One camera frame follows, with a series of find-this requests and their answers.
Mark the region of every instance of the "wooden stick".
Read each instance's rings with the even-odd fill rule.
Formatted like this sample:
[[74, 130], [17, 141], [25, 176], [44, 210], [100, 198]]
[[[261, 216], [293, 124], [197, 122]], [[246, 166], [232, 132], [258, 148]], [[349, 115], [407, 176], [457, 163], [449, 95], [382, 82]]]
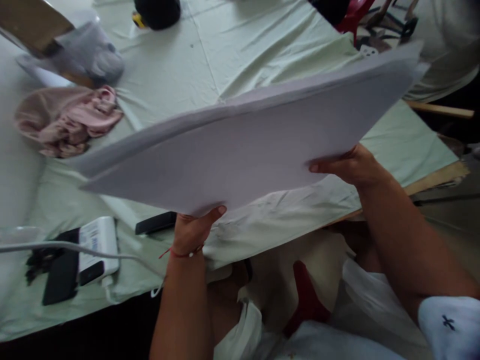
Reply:
[[433, 104], [417, 102], [417, 101], [406, 101], [406, 103], [413, 110], [417, 110], [420, 112], [441, 114], [441, 115], [451, 116], [454, 118], [471, 119], [474, 117], [474, 114], [475, 114], [475, 111], [473, 110], [460, 109], [457, 107], [433, 105]]

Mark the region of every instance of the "white power bank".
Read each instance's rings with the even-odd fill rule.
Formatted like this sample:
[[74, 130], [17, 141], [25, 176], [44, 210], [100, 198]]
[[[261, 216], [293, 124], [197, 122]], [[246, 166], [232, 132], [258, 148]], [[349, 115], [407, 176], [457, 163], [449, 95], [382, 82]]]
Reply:
[[[118, 254], [115, 220], [111, 216], [102, 216], [80, 228], [79, 245], [93, 251]], [[104, 258], [81, 252], [78, 256], [79, 284], [86, 285], [101, 280], [119, 269], [116, 258]]]

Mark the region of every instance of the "pink cloth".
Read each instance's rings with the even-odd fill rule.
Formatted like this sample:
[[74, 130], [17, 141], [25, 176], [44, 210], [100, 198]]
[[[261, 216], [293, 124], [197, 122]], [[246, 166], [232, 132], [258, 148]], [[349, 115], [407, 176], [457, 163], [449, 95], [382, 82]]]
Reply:
[[107, 134], [124, 113], [117, 109], [110, 86], [51, 87], [21, 102], [15, 113], [20, 133], [43, 145], [40, 153], [70, 158], [88, 150], [87, 141]]

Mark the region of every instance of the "charging cable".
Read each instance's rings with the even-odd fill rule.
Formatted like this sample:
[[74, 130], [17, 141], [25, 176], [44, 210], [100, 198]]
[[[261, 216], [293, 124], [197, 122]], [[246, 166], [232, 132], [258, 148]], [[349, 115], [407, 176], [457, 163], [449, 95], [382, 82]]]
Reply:
[[99, 258], [135, 260], [136, 262], [140, 263], [145, 269], [150, 270], [152, 273], [157, 275], [162, 280], [164, 278], [164, 276], [159, 271], [157, 271], [155, 268], [153, 268], [153, 266], [149, 265], [148, 262], [142, 260], [138, 256], [127, 255], [127, 254], [114, 255], [114, 254], [109, 254], [104, 252], [98, 252], [98, 251], [90, 250], [86, 247], [83, 247], [68, 241], [42, 241], [42, 242], [19, 243], [19, 244], [13, 244], [13, 245], [10, 245], [10, 244], [0, 245], [0, 254], [10, 253], [15, 251], [44, 249], [44, 248], [54, 248], [54, 249], [63, 248], [63, 249], [73, 250], [79, 253], [90, 254]]
[[113, 297], [112, 297], [111, 286], [112, 286], [113, 283], [114, 283], [114, 279], [112, 278], [112, 276], [107, 275], [101, 280], [101, 287], [105, 289], [105, 296], [106, 296], [107, 301], [112, 305], [118, 305], [118, 304], [121, 304], [121, 302], [117, 301], [117, 300], [114, 300]]
[[[77, 245], [73, 242], [68, 241], [43, 241], [43, 242], [27, 242], [27, 243], [19, 243], [14, 245], [0, 245], [0, 254], [1, 253], [11, 253], [16, 251], [25, 251], [25, 250], [36, 250], [36, 249], [45, 249], [45, 248], [54, 248], [54, 249], [68, 249], [73, 250], [79, 253], [90, 254], [99, 258], [107, 258], [107, 259], [130, 259], [135, 260], [136, 262], [140, 263], [145, 269], [150, 270], [152, 273], [157, 275], [159, 278], [163, 280], [164, 276], [158, 272], [155, 268], [149, 265], [148, 262], [142, 260], [138, 256], [135, 255], [127, 255], [127, 254], [109, 254], [99, 251], [90, 250], [89, 248]], [[108, 275], [105, 276], [101, 280], [101, 286], [105, 289], [105, 296], [108, 302], [112, 305], [120, 304], [119, 301], [116, 301], [112, 298], [112, 284], [114, 283], [113, 278]], [[156, 297], [160, 292], [160, 288], [156, 290], [152, 290], [150, 292], [150, 296], [152, 298]]]

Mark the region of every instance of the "sheet of paper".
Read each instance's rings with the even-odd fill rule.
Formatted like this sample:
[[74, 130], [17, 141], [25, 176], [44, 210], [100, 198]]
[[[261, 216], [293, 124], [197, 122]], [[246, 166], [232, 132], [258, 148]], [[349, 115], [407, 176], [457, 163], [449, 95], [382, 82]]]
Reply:
[[327, 83], [306, 79], [307, 86], [295, 82], [293, 91], [276, 89], [238, 105], [233, 100], [218, 110], [229, 116], [205, 121], [193, 113], [180, 121], [189, 127], [171, 123], [175, 131], [167, 135], [158, 130], [165, 129], [161, 124], [151, 130], [158, 131], [156, 144], [98, 173], [84, 188], [199, 216], [219, 204], [234, 210], [271, 192], [316, 183], [309, 162], [350, 150], [422, 77], [426, 67], [417, 62], [393, 56]]
[[126, 158], [163, 140], [228, 116], [301, 99], [311, 92], [321, 92], [340, 82], [354, 82], [356, 77], [374, 76], [389, 71], [393, 63], [408, 63], [414, 68], [418, 63], [422, 46], [421, 42], [409, 43], [384, 52], [377, 57], [355, 62], [339, 71], [261, 87], [229, 99], [226, 104], [221, 103], [174, 116], [108, 147], [71, 158], [67, 163], [85, 177], [93, 178]]

